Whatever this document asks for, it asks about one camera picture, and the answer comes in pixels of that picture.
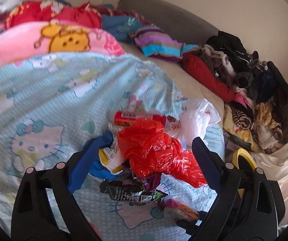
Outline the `red plastic bag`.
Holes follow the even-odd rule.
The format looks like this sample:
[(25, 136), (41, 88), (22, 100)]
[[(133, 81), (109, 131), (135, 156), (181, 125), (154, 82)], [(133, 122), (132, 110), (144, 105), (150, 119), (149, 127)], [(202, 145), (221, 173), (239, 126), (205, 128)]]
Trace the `red plastic bag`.
[(191, 150), (164, 132), (159, 121), (138, 119), (117, 133), (121, 154), (129, 161), (132, 172), (141, 179), (162, 173), (188, 183), (193, 188), (206, 179)]

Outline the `yellow rimmed black trash bin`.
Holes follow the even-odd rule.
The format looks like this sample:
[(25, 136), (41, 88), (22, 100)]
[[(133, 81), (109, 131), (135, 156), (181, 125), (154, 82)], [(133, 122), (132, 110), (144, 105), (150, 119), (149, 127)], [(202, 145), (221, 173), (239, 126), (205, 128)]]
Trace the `yellow rimmed black trash bin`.
[(237, 192), (242, 200), (245, 191), (250, 189), (254, 184), (253, 171), (256, 163), (250, 153), (245, 149), (239, 148), (232, 155), (232, 163), (239, 170), (239, 184)]

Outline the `red floral quilt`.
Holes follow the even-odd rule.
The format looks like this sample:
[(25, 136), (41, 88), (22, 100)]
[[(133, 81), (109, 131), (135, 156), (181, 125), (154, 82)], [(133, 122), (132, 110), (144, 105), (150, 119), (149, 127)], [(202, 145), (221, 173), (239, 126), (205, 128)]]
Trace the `red floral quilt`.
[(71, 7), (56, 0), (26, 1), (10, 12), (0, 14), (4, 29), (35, 21), (68, 21), (90, 28), (101, 28), (102, 18), (90, 3)]

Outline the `pile of mixed clothes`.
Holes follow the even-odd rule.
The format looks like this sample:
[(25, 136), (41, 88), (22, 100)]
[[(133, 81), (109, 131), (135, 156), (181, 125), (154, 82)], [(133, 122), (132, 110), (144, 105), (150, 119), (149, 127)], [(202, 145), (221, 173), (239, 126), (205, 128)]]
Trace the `pile of mixed clothes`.
[(272, 61), (248, 53), (241, 40), (219, 31), (197, 53), (224, 101), (227, 140), (252, 152), (272, 154), (288, 143), (288, 83)]

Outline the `light blue Hello Kitty sheet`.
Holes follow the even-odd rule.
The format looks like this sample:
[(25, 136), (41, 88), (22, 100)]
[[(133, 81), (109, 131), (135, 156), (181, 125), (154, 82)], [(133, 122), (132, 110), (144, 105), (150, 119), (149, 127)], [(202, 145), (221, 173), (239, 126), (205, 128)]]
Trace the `light blue Hello Kitty sheet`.
[[(132, 54), (59, 53), (0, 68), (0, 227), (10, 234), (16, 193), (29, 166), (52, 168), (101, 136), (119, 110), (178, 119), (188, 98), (154, 62)], [(154, 204), (114, 202), (87, 178), (74, 197), (103, 240), (188, 240)], [(207, 211), (216, 194), (162, 175), (160, 190)]]

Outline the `purple striped pillow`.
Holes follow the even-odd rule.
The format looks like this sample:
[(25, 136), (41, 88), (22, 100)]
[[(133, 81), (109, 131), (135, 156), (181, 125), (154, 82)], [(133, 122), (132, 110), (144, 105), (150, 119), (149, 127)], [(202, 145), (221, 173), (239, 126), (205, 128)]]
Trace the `purple striped pillow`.
[(145, 57), (179, 63), (186, 56), (199, 51), (199, 45), (173, 40), (158, 27), (143, 27), (130, 34)]

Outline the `grey upholstered headboard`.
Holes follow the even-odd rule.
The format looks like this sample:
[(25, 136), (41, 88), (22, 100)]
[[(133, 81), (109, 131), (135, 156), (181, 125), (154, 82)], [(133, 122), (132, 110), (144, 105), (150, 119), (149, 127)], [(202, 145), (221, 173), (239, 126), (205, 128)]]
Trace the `grey upholstered headboard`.
[(117, 9), (139, 13), (172, 39), (186, 44), (203, 45), (219, 32), (201, 17), (163, 0), (119, 0)]

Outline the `black foil snack wrapper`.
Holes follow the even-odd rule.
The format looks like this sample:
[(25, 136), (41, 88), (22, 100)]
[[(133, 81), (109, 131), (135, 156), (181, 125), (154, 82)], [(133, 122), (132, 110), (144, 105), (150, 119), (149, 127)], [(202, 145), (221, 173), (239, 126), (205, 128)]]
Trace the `black foil snack wrapper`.
[(128, 177), (124, 181), (104, 179), (100, 185), (100, 192), (109, 195), (110, 199), (118, 202), (129, 202), (133, 205), (147, 205), (161, 202), (168, 196), (165, 190), (158, 189), (161, 174), (156, 173), (146, 179)]

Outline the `red cylindrical snack tube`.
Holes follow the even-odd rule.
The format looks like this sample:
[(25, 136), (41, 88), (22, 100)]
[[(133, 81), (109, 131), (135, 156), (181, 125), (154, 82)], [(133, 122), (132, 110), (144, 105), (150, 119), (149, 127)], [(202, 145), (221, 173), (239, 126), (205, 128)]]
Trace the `red cylindrical snack tube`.
[(161, 124), (166, 124), (165, 115), (157, 115), (143, 112), (117, 111), (114, 117), (114, 123), (120, 126), (131, 126), (138, 119), (148, 119), (158, 121)]

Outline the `red cushion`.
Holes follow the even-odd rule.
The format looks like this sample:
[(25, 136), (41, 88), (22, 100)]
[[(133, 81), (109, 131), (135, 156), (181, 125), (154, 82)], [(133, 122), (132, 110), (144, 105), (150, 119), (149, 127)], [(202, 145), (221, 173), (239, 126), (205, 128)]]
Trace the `red cushion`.
[(225, 103), (232, 102), (235, 92), (224, 83), (218, 81), (207, 65), (197, 56), (189, 55), (183, 59), (182, 69), (200, 84), (220, 97)]

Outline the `white yellow snack packet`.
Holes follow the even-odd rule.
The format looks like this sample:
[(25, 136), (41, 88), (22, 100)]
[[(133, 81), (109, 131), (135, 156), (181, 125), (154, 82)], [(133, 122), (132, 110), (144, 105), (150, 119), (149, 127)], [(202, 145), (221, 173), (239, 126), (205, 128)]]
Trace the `white yellow snack packet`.
[(105, 147), (99, 150), (99, 160), (102, 166), (116, 176), (123, 172), (123, 163), (125, 159), (120, 152), (117, 133), (123, 129), (122, 126), (108, 123), (108, 130), (112, 133), (113, 141), (109, 147)]

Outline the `pink cartoon bear blanket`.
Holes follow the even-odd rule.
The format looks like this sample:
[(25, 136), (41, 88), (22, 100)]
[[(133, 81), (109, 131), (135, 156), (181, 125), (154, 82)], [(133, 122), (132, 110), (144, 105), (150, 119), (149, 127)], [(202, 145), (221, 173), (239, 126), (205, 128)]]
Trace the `pink cartoon bear blanket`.
[(0, 34), (0, 68), (24, 59), (58, 52), (125, 53), (110, 33), (60, 22), (26, 22)]

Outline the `white plastic bag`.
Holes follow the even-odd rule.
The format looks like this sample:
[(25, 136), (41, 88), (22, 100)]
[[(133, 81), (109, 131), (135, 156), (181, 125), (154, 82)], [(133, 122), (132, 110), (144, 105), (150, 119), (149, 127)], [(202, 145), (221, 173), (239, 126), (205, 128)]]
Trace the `white plastic bag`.
[(205, 98), (188, 100), (182, 106), (179, 120), (168, 122), (164, 132), (177, 139), (184, 149), (190, 149), (194, 138), (204, 139), (206, 130), (221, 121), (211, 102)]

